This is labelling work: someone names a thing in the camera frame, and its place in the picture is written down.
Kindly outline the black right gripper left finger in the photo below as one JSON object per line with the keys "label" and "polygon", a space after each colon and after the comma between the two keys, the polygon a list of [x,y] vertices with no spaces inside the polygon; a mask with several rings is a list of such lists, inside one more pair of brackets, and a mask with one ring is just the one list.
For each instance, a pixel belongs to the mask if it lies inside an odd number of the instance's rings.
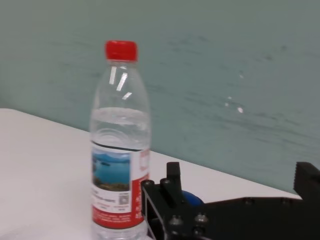
{"label": "black right gripper left finger", "polygon": [[201,226],[188,226],[189,211],[204,202],[182,190],[179,162],[166,164],[166,177],[158,184],[153,180],[141,182],[141,213],[152,240],[203,240]]}

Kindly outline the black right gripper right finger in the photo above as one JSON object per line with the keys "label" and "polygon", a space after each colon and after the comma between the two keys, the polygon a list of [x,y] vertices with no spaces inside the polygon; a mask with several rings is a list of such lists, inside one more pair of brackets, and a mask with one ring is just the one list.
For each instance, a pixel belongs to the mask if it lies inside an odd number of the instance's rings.
{"label": "black right gripper right finger", "polygon": [[309,162],[297,162],[294,191],[306,202],[320,201],[320,170]]}

